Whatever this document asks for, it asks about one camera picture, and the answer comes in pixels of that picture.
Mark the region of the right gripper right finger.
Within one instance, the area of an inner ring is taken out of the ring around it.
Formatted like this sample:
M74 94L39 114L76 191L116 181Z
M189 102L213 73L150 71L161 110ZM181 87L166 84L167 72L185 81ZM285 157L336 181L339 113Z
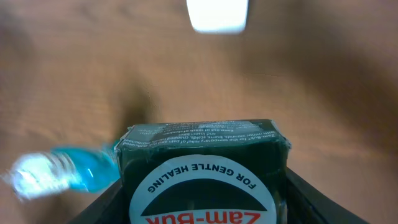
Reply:
M368 224L287 170L288 224Z

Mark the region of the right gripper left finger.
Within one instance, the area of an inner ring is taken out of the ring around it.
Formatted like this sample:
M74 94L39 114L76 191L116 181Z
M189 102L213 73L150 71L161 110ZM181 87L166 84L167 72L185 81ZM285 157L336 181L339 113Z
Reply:
M112 184L68 224L129 224L121 180Z

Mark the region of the teal mouthwash bottle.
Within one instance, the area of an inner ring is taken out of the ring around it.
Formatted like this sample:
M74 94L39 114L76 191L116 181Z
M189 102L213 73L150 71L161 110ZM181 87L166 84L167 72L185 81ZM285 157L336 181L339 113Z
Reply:
M19 200L33 200L64 191L98 193L120 178L114 147L59 146L49 152L22 155L1 178Z

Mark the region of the green ointment tin box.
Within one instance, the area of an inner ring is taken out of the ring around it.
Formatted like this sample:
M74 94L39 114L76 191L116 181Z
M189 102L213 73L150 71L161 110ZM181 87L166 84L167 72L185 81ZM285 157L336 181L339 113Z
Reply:
M134 125L115 146L129 219L286 223L290 148L269 119Z

